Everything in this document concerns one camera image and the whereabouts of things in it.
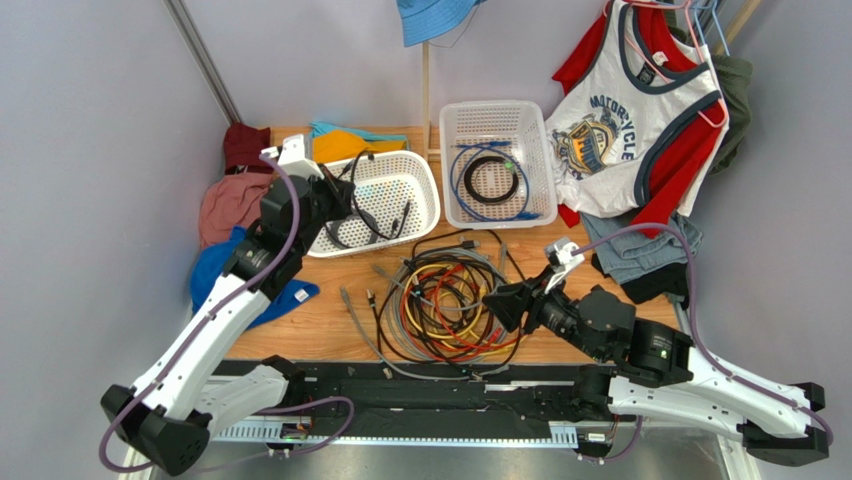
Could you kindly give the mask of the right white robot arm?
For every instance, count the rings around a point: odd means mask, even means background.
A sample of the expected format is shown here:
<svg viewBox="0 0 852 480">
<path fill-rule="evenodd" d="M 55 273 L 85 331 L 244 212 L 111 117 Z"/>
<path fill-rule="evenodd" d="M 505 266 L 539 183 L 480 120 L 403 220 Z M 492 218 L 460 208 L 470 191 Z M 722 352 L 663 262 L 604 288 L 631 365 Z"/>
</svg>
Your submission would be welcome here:
<svg viewBox="0 0 852 480">
<path fill-rule="evenodd" d="M 657 417 L 740 442 L 781 466 L 829 456 L 829 434 L 813 415 L 825 405 L 815 383 L 774 384 L 708 360 L 693 339 L 641 319 L 599 286 L 580 300 L 532 282 L 504 285 L 483 299 L 509 331 L 544 327 L 593 362 L 580 367 L 567 401 L 571 421 Z"/>
</svg>

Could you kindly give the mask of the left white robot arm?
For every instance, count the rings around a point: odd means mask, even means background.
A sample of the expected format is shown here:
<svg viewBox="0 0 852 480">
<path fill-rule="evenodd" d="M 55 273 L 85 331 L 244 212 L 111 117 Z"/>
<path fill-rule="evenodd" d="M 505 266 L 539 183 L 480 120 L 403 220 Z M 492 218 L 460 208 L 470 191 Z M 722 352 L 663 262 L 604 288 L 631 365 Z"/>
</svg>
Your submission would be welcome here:
<svg viewBox="0 0 852 480">
<path fill-rule="evenodd" d="M 190 323 L 166 352 L 131 386 L 113 384 L 100 406 L 110 425 L 99 446 L 108 469 L 107 445 L 118 437 L 171 476 L 189 471 L 212 437 L 244 418 L 290 399 L 302 373 L 272 356 L 244 376 L 204 389 L 238 337 L 297 276 L 323 228 L 352 212 L 354 183 L 307 162 L 282 172 L 263 196 L 260 216 L 224 262 L 221 274 Z"/>
</svg>

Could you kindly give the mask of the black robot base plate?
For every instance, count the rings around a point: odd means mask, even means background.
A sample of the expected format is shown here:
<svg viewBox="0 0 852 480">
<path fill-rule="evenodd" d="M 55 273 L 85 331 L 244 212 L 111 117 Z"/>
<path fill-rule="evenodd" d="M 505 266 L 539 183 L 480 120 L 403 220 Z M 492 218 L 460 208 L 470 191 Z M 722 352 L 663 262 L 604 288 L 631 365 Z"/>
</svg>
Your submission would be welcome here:
<svg viewBox="0 0 852 480">
<path fill-rule="evenodd" d="M 410 374 L 377 362 L 302 361 L 305 372 L 296 404 L 336 397 L 329 405 L 276 416 L 293 433 L 332 435 L 470 435 L 530 438 L 548 422 L 568 422 L 585 438 L 607 439 L 634 426 L 633 415 L 583 420 L 571 412 L 577 365 L 520 364 L 483 381 L 454 380 L 444 365 L 404 365 Z"/>
</svg>

